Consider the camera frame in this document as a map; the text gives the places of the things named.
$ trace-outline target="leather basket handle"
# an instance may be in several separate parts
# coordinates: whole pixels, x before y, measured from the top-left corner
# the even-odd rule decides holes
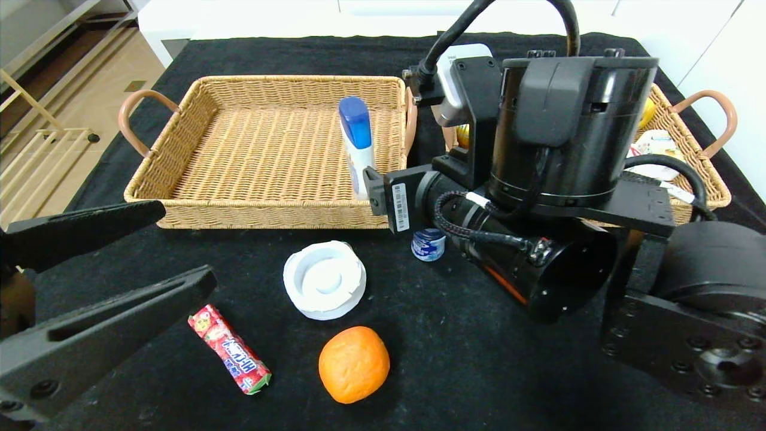
[[[713,157],[721,149],[721,147],[723,147],[724,144],[728,142],[729,139],[731,139],[732,135],[737,130],[737,110],[734,108],[732,101],[719,91],[702,90],[692,94],[690,97],[687,97],[681,103],[670,108],[670,110],[677,114],[691,106],[697,100],[702,99],[703,97],[711,97],[714,99],[716,102],[718,102],[719,105],[721,105],[721,109],[723,109],[724,113],[726,114],[726,130],[724,130],[723,134],[714,143],[711,143],[710,146],[702,151],[703,155],[710,158]]]
[[[135,148],[141,156],[147,157],[149,155],[149,148],[144,145],[144,143],[141,142],[136,134],[130,129],[129,122],[130,113],[133,112],[133,108],[135,108],[138,102],[140,102],[144,97],[151,97],[153,99],[159,100],[163,105],[167,106],[168,109],[173,112],[178,112],[178,105],[157,91],[138,90],[137,92],[130,94],[128,98],[123,102],[123,105],[119,107],[119,112],[117,113],[117,124],[119,124],[119,131],[123,133],[125,139],[130,142],[130,145],[132,145],[133,148]]]

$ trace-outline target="black tablecloth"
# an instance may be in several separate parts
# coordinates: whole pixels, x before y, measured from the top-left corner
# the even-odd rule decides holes
[[[523,56],[530,48],[564,50],[558,36],[467,35],[463,41],[486,43],[498,58]],[[193,41],[155,89],[180,101],[192,81],[206,75],[399,75],[432,42],[389,37]],[[582,54],[600,54],[608,47],[646,54],[632,39],[582,38]],[[663,74],[657,82],[672,102],[680,100]],[[684,117],[703,144],[712,141],[693,112]],[[149,101],[132,122],[137,134],[152,142],[168,118],[164,107]],[[424,110],[411,164],[429,160],[442,142]],[[725,155],[716,158],[737,192],[735,204],[717,213],[763,231],[757,217],[748,215],[760,211],[758,198]],[[118,136],[70,208],[122,202],[139,161]],[[285,294],[282,267],[290,254],[330,239],[346,241],[357,252],[367,268],[368,290],[345,317],[311,321]],[[243,395],[215,354],[179,319],[44,428],[766,428],[764,418],[694,404],[605,357],[597,344],[603,296],[556,325],[533,324],[502,288],[454,250],[438,262],[423,263],[408,246],[385,230],[195,232],[152,226],[42,273],[36,280],[38,315],[45,319],[210,264],[219,281],[211,302],[274,373],[262,393]],[[380,334],[391,353],[391,373],[377,393],[346,406],[323,389],[316,364],[324,343],[354,325]],[[98,357],[94,351],[93,360]]]

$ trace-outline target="woven basket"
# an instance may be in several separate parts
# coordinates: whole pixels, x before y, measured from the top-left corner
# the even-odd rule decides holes
[[[716,171],[715,167],[710,163],[710,158],[713,157],[729,138],[732,137],[732,134],[737,128],[737,112],[732,105],[732,102],[718,91],[704,90],[693,94],[683,102],[673,106],[656,84],[652,84],[650,97],[657,106],[657,111],[654,114],[654,118],[647,124],[647,126],[638,130],[633,141],[637,141],[641,134],[649,129],[667,130],[668,133],[670,133],[670,136],[673,137],[676,145],[683,152],[686,162],[699,173],[702,180],[705,182],[705,189],[708,192],[708,207],[710,209],[716,209],[727,206],[732,201],[732,194],[728,191],[728,188],[726,187],[726,184],[724,184],[723,179],[721,179],[718,171]],[[727,118],[727,126],[724,133],[704,150],[699,146],[699,143],[694,139],[692,132],[689,131],[689,128],[683,123],[683,120],[681,120],[681,117],[678,115],[679,112],[685,110],[702,97],[711,97],[715,99],[721,105]],[[458,145],[456,127],[444,127],[442,131],[444,132],[444,142],[447,151]],[[681,175],[677,176],[673,182],[687,192],[692,191],[689,182]],[[677,225],[682,225],[689,221],[689,217],[692,215],[691,205],[673,197],[670,199],[670,205],[673,208],[673,219]]]
[[[128,125],[147,96],[175,111],[151,150]],[[136,92],[118,116],[144,156],[125,200],[160,200],[167,229],[384,229],[386,217],[352,197],[338,115],[347,96],[370,110],[375,168],[405,168],[412,137],[396,77],[203,77],[179,106]]]

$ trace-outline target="red candy wrapper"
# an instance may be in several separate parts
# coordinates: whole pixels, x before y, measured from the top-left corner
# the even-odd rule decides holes
[[[269,384],[271,371],[231,330],[231,326],[218,309],[207,304],[193,316],[189,316],[188,322],[197,335],[224,361],[226,369],[242,392],[253,395]]]

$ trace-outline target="yellow fruit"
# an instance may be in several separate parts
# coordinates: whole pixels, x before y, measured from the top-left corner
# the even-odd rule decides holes
[[[372,329],[355,326],[330,339],[319,354],[319,378],[337,402],[355,403],[385,382],[391,362]]]
[[[654,114],[657,112],[657,105],[654,101],[647,99],[647,104],[643,105],[643,114],[641,115],[641,121],[638,123],[638,128],[643,129],[654,118]]]

